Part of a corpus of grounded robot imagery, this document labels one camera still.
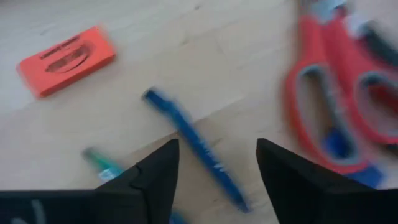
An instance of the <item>pen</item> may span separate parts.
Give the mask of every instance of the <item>pen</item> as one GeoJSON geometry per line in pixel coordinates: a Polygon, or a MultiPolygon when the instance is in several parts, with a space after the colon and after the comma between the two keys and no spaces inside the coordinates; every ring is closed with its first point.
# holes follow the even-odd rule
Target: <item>pen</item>
{"type": "MultiPolygon", "coordinates": [[[[93,148],[85,149],[83,157],[99,170],[98,176],[104,182],[108,182],[123,173],[123,169],[116,162],[108,159],[93,148]]],[[[186,222],[180,214],[172,211],[169,224],[186,224],[186,222]]]]}
{"type": "Polygon", "coordinates": [[[155,88],[147,90],[143,95],[143,99],[150,102],[160,112],[166,114],[172,120],[173,124],[182,133],[193,151],[201,159],[202,163],[204,163],[206,168],[213,174],[213,177],[222,188],[224,188],[224,191],[230,196],[233,203],[244,213],[247,213],[249,208],[238,187],[229,177],[222,163],[212,153],[207,143],[200,137],[194,127],[188,122],[188,119],[184,117],[182,112],[178,109],[177,105],[173,101],[166,99],[166,97],[155,88]]]}

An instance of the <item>wooden surface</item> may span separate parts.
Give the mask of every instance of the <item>wooden surface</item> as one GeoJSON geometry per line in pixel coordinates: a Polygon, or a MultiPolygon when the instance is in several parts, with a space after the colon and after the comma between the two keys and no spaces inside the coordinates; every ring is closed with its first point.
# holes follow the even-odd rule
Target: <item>wooden surface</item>
{"type": "MultiPolygon", "coordinates": [[[[356,1],[398,37],[398,1],[356,1]]],[[[0,1],[0,189],[98,186],[80,152],[96,146],[126,167],[176,135],[141,101],[151,86],[197,121],[254,211],[239,213],[190,149],[181,148],[175,206],[191,223],[277,223],[254,151],[267,138],[298,151],[284,121],[280,84],[300,46],[294,0],[0,1]],[[43,100],[16,72],[32,54],[91,26],[118,53],[106,68],[43,100]]],[[[398,162],[377,154],[397,187],[398,162]]]]}

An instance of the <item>green pen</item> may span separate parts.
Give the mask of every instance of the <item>green pen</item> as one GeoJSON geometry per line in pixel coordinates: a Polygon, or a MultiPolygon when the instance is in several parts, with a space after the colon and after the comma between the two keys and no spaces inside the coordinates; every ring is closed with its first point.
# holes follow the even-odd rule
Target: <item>green pen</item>
{"type": "Polygon", "coordinates": [[[108,182],[123,173],[123,169],[117,163],[106,158],[93,148],[85,149],[83,157],[98,169],[98,177],[104,182],[108,182]]]}

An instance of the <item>orange eraser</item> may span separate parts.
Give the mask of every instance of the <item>orange eraser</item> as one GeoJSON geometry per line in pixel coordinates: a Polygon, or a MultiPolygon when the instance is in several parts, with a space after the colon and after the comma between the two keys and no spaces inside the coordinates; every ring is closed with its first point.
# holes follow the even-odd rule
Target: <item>orange eraser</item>
{"type": "Polygon", "coordinates": [[[115,53],[99,27],[24,59],[19,73],[33,94],[48,96],[89,75],[114,59],[115,53]]]}

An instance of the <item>scissors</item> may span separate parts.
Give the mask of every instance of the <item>scissors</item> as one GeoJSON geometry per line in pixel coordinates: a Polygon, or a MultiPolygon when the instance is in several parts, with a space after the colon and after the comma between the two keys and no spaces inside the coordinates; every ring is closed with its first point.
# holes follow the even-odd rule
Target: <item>scissors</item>
{"type": "MultiPolygon", "coordinates": [[[[341,8],[345,12],[346,26],[351,35],[357,39],[359,49],[363,55],[371,58],[378,67],[395,74],[398,77],[398,48],[391,41],[383,37],[377,22],[369,21],[354,11],[354,6],[349,2],[342,2],[341,8]]],[[[369,92],[377,100],[387,105],[395,116],[398,114],[398,97],[395,91],[389,88],[391,85],[375,85],[369,87],[369,92]]],[[[395,141],[388,142],[397,146],[395,141]]]]}
{"type": "Polygon", "coordinates": [[[383,144],[398,142],[398,129],[386,128],[372,109],[369,87],[386,86],[397,93],[397,82],[361,53],[345,26],[344,1],[301,1],[303,52],[285,81],[285,104],[303,147],[321,165],[340,174],[352,174],[369,166],[369,144],[363,137],[383,144]],[[316,80],[330,120],[319,128],[314,110],[308,110],[304,91],[307,79],[316,80]],[[323,142],[329,130],[343,136],[346,151],[334,154],[323,142]]]}

